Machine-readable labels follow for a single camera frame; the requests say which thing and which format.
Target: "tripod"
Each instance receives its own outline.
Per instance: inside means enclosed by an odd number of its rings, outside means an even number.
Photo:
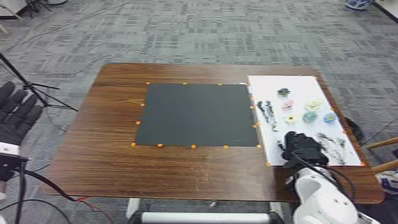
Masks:
[[[28,82],[28,80],[24,79],[24,77],[21,76],[21,73],[17,72],[17,70],[15,70],[15,67],[12,66],[12,64],[10,64],[10,62],[8,62],[8,60],[6,60],[6,58],[3,57],[3,54],[0,53],[0,60],[3,61],[3,64],[6,65],[6,67],[8,67],[8,69],[10,69],[10,71],[12,71],[12,73],[13,73],[13,75],[15,75],[15,78],[21,80],[21,82],[22,82],[22,89],[26,90],[29,90],[31,91],[31,94],[37,96],[37,99],[38,99],[38,101],[40,101],[40,103],[42,103],[42,107],[53,107],[53,108],[60,108],[60,109],[69,109],[69,110],[74,110],[74,111],[77,111],[77,109],[74,108],[74,107],[70,107],[40,89],[37,89],[37,87],[35,86],[38,86],[38,87],[44,87],[44,88],[47,88],[47,89],[56,89],[58,90],[58,88],[56,87],[53,87],[53,86],[45,86],[45,85],[42,85],[42,84],[37,84],[37,83],[33,83],[33,82]],[[49,104],[47,102],[45,102],[45,100],[44,100],[44,98],[42,98],[42,96],[40,96],[40,94],[49,98],[49,99],[53,99],[58,103],[60,103],[60,105],[54,105],[54,104]]]

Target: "black object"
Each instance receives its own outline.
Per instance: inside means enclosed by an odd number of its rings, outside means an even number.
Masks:
[[[3,56],[3,54],[0,53],[0,60],[3,61],[3,64],[6,65],[6,67],[8,67],[8,69],[10,69],[10,71],[12,71],[12,73],[13,73],[13,75],[15,75],[15,78],[21,80],[21,82],[22,82],[22,89],[26,90],[29,90],[31,91],[31,93],[33,93],[33,95],[35,95],[35,97],[37,97],[37,99],[38,99],[38,101],[40,101],[40,103],[42,103],[42,107],[53,107],[53,108],[60,108],[60,109],[69,109],[69,110],[74,110],[74,111],[77,111],[76,110],[76,108],[72,108],[42,90],[38,90],[37,89],[37,87],[35,86],[38,86],[38,87],[44,87],[44,88],[49,88],[49,89],[56,89],[58,90],[58,88],[56,87],[51,87],[51,86],[45,86],[45,85],[42,85],[42,84],[37,84],[37,83],[33,83],[33,82],[28,82],[28,80],[24,79],[24,77],[22,77],[22,75],[21,75],[21,73],[17,72],[17,70],[15,70],[15,68],[13,68],[13,66],[12,66],[12,64],[10,64],[10,62],[8,62],[8,60],[6,60],[6,58],[5,58],[5,56]],[[47,102],[45,102],[45,100],[44,100],[44,98],[42,98],[42,96],[40,96],[40,94],[47,97],[47,98],[51,98],[61,105],[53,105],[53,104],[49,104]]]
[[[58,208],[49,202],[45,202],[45,201],[40,200],[40,199],[26,199],[26,200],[22,200],[22,202],[40,202],[40,203],[47,204],[47,205],[54,208],[54,210],[58,211],[58,213],[60,213],[60,215],[61,215],[61,217],[63,217],[63,220],[65,220],[67,224],[70,224],[70,220],[69,220],[69,218],[67,218],[65,213],[61,212],[60,208]],[[1,212],[8,207],[12,207],[12,206],[17,205],[17,204],[19,204],[19,202],[13,202],[12,204],[8,204],[3,208],[0,208],[0,212]]]
[[[33,12],[38,13],[40,7],[44,7],[45,10],[51,12],[51,9],[47,8],[45,3],[42,3],[40,0],[24,0],[24,1],[28,6],[29,18],[33,18]]]
[[[284,224],[282,217],[275,212],[269,212],[269,224]]]
[[[6,82],[0,87],[0,142],[21,145],[26,132],[40,117],[42,107],[35,105],[37,96],[31,95],[22,102],[26,91],[17,90]]]
[[[287,160],[284,168],[292,168],[300,165],[296,156],[308,164],[326,165],[328,158],[321,153],[321,144],[303,133],[296,134],[292,131],[285,133],[284,146],[282,158]]]
[[[363,142],[363,132],[362,132],[362,129],[360,129],[356,123],[351,121],[351,119],[347,117],[344,117],[344,121],[346,121],[346,124],[349,126],[351,133],[353,133],[358,145],[362,145],[362,142]]]
[[[244,85],[150,84],[134,143],[255,146]]]
[[[131,217],[127,218],[127,224],[141,224],[141,211],[134,211]]]

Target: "black cable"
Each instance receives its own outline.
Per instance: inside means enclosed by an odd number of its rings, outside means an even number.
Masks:
[[[362,145],[365,145],[365,143],[372,140],[372,138],[376,137],[376,135],[381,133],[381,131],[385,130],[385,128],[388,127],[388,125],[394,123],[394,121],[398,120],[398,118],[392,119],[392,121],[387,123],[387,125],[383,126],[383,128],[379,129],[379,131],[374,133],[374,135],[369,137],[369,139],[363,141]]]
[[[54,210],[58,211],[58,213],[60,213],[60,215],[61,215],[61,217],[63,217],[63,219],[65,219],[67,224],[72,224],[72,223],[70,223],[70,220],[69,220],[69,218],[67,218],[67,215],[65,215],[65,213],[63,213],[63,211],[60,210],[60,208],[58,208],[49,202],[45,202],[45,201],[40,200],[40,199],[26,199],[26,200],[22,200],[22,202],[28,202],[28,201],[42,202],[44,204],[47,204],[47,205],[54,208]],[[15,204],[19,204],[19,202],[13,202],[13,203],[8,204],[3,208],[0,208],[0,212],[1,212],[8,207],[12,207]]]
[[[353,183],[351,183],[351,180],[347,179],[346,175],[330,167],[326,166],[319,166],[323,169],[330,170],[346,180],[347,184],[349,184],[349,188],[351,188],[351,203],[355,202],[355,186],[353,186]]]
[[[330,182],[330,184],[335,186],[335,188],[339,189],[339,191],[344,194],[344,190],[339,187],[335,181],[332,180],[332,178],[319,172],[319,170],[316,170],[314,166],[303,161],[303,159],[300,158],[300,156],[296,155],[294,151],[291,152],[300,164],[321,175],[321,177],[326,179],[326,181]]]
[[[54,124],[53,124],[53,119],[49,117],[49,114],[47,114],[47,110],[45,110],[45,117],[47,117],[47,121],[49,121],[49,124],[53,125],[53,127],[61,131],[61,132],[67,132],[63,128],[60,128]]]
[[[26,162],[21,162],[21,167],[19,167],[19,194],[17,194],[17,207],[15,207],[13,224],[21,223],[22,198],[24,198],[24,193],[26,193],[24,167],[26,167]]]
[[[53,190],[58,192],[60,196],[69,200],[69,201],[76,201],[74,198],[65,194],[63,190],[60,189],[60,187],[56,186],[56,184],[45,179],[44,176],[40,176],[40,174],[37,174],[35,172],[24,170],[24,173],[28,176],[31,176],[38,181],[44,182],[44,184],[53,188]]]
[[[38,169],[29,170],[29,172],[38,172],[47,166],[49,166],[49,164],[45,164]]]

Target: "black mat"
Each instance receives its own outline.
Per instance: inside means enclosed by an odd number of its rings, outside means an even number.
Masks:
[[[244,85],[148,85],[136,144],[255,146],[252,124]]]

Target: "floor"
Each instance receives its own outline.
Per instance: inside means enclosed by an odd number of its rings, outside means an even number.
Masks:
[[[344,116],[358,123],[365,138],[398,117],[398,26],[374,7],[351,12],[339,0],[69,0],[51,10],[42,9],[33,19],[24,15],[22,21],[0,21],[10,32],[0,33],[0,48],[28,80],[60,88],[49,93],[74,107],[106,63],[285,64],[310,65],[321,71]],[[8,80],[13,77],[0,68],[0,81]],[[31,170],[51,163],[74,115],[67,110],[45,110],[21,147]],[[374,141],[395,136],[395,126]],[[392,160],[390,149],[372,154],[363,151],[371,165]],[[15,201],[15,184],[12,180],[1,206]],[[81,204],[40,193],[29,179],[26,198],[53,202],[72,223],[106,223]],[[88,202],[111,213],[115,223],[125,223],[125,199]],[[166,207],[211,210],[207,202],[141,202],[150,211]],[[65,223],[49,209],[26,202],[22,223]],[[218,208],[241,212],[268,209],[268,203],[248,202],[221,203]],[[3,215],[10,221],[12,208]]]

